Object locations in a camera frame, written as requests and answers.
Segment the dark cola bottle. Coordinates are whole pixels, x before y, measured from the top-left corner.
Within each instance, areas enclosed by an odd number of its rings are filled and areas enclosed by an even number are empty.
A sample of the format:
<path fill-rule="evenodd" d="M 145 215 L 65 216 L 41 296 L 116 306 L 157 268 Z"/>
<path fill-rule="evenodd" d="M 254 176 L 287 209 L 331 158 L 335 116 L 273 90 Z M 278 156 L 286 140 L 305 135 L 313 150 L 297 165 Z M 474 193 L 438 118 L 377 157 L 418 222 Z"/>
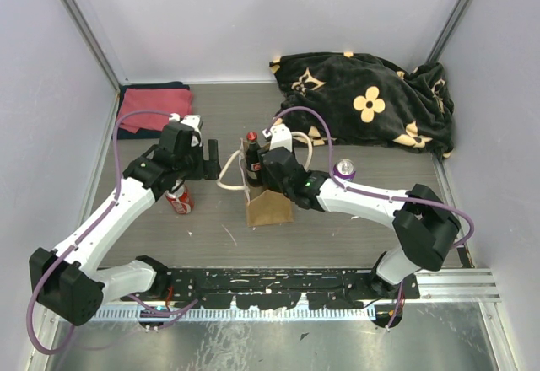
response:
<path fill-rule="evenodd" d="M 263 185 L 261 163 L 259 158 L 259 150 L 261 148 L 258 142 L 256 132 L 248 132 L 246 134 L 247 149 L 246 149 L 246 175 L 249 184 L 253 187 Z"/>

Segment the brown canvas bag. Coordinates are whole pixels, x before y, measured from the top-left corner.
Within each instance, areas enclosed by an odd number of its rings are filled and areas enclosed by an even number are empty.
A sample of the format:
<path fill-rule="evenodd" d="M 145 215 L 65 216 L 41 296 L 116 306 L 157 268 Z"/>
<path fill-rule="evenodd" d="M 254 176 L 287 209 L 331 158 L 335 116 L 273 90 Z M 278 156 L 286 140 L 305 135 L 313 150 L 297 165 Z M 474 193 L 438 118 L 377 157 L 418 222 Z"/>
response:
<path fill-rule="evenodd" d="M 292 223 L 293 208 L 292 202 L 283 194 L 271 191 L 269 186 L 263 182 L 262 186 L 253 187 L 249 184 L 246 175 L 246 139 L 241 142 L 240 148 L 229 156 L 224 167 L 221 169 L 216 184 L 221 189 L 227 191 L 242 191 L 245 196 L 246 207 L 246 223 L 248 226 L 266 226 L 281 223 Z M 266 152 L 267 147 L 262 147 L 260 152 Z M 223 182 L 229 167 L 235 159 L 239 161 L 240 174 L 242 179 L 241 185 L 228 185 Z"/>

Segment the purple soda can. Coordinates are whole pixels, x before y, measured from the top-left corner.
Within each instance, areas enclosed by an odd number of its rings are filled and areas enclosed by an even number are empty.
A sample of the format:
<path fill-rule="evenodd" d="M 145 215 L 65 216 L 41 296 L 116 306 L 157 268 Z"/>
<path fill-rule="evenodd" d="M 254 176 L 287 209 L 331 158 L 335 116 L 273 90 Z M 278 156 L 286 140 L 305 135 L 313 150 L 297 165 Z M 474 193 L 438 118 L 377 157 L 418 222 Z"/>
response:
<path fill-rule="evenodd" d="M 356 174 L 356 168 L 350 159 L 339 159 L 334 164 L 332 172 L 340 180 L 352 181 Z"/>

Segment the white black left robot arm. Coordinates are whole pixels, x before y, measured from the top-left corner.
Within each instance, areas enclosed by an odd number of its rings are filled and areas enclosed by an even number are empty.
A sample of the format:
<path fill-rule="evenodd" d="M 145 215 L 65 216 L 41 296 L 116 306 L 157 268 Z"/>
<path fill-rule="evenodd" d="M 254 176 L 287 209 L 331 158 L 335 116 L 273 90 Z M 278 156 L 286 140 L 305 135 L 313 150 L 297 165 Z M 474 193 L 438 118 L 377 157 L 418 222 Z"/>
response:
<path fill-rule="evenodd" d="M 214 180 L 219 174 L 218 142 L 202 141 L 202 119 L 170 119 L 159 142 L 134 159 L 119 185 L 76 231 L 52 250 L 30 257 L 30 280 L 39 304 L 75 326 L 88 322 L 102 304 L 142 293 L 164 298 L 169 269 L 140 255 L 126 265 L 100 263 L 127 228 L 180 180 Z"/>

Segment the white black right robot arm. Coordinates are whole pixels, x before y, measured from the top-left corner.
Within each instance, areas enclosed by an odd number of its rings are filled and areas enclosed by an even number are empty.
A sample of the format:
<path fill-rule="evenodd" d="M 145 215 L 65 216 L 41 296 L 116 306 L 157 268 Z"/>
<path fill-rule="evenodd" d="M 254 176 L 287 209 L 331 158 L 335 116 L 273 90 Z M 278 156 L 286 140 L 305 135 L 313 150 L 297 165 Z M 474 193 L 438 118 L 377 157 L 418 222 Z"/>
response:
<path fill-rule="evenodd" d="M 346 213 L 394 230 L 398 245 L 381 254 L 369 275 L 379 298 L 390 298 L 415 272 L 440 270 L 461 228 L 425 185 L 404 191 L 335 181 L 327 172 L 305 169 L 284 147 L 265 152 L 261 164 L 270 188 L 302 209 Z"/>

